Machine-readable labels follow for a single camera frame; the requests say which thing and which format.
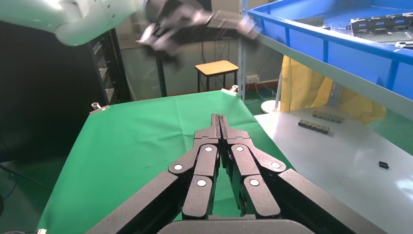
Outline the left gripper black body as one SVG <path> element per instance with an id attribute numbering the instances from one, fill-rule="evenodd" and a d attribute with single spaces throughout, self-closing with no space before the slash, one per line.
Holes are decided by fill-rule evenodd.
<path id="1" fill-rule="evenodd" d="M 195 0 L 148 0 L 147 47 L 157 54 L 174 56 L 191 43 L 191 30 L 206 26 L 212 12 Z"/>

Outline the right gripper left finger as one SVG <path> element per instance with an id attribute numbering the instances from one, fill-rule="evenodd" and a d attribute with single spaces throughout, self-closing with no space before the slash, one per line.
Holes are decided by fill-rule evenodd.
<path id="1" fill-rule="evenodd" d="M 195 131 L 193 147 L 169 166 L 169 172 L 180 179 L 183 220 L 207 219 L 212 214 L 220 141 L 219 115 L 212 114 L 211 126 Z"/>

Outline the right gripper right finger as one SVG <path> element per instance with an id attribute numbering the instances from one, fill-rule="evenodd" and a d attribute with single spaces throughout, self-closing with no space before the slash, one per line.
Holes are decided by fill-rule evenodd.
<path id="1" fill-rule="evenodd" d="M 258 149 L 247 131 L 230 127 L 225 115 L 220 115 L 220 127 L 222 163 L 241 215 L 278 218 L 281 209 L 265 178 L 284 172 L 287 166 Z"/>

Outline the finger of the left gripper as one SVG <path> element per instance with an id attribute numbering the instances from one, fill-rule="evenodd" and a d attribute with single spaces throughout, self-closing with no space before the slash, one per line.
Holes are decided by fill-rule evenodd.
<path id="1" fill-rule="evenodd" d="M 256 39 L 261 32 L 261 28 L 248 15 L 227 11 L 214 12 L 206 27 L 218 37 Z"/>

